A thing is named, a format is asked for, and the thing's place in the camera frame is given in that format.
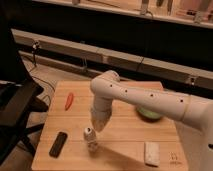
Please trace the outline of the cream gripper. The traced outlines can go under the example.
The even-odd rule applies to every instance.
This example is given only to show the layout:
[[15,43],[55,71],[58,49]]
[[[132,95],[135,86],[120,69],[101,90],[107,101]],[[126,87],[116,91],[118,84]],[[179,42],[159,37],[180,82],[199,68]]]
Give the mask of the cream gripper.
[[93,128],[96,131],[101,132],[105,128],[108,121],[110,120],[111,115],[112,115],[111,110],[107,111],[91,110],[91,122]]

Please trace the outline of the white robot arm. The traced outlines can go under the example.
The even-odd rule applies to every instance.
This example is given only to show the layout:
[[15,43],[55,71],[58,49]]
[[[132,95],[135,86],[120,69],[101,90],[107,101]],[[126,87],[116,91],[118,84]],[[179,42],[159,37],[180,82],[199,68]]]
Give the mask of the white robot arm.
[[213,99],[143,87],[132,87],[120,82],[113,70],[96,76],[90,82],[94,95],[91,106],[93,128],[101,132],[112,115],[112,103],[120,100],[143,107],[174,121],[199,130],[203,134],[199,171],[213,169]]

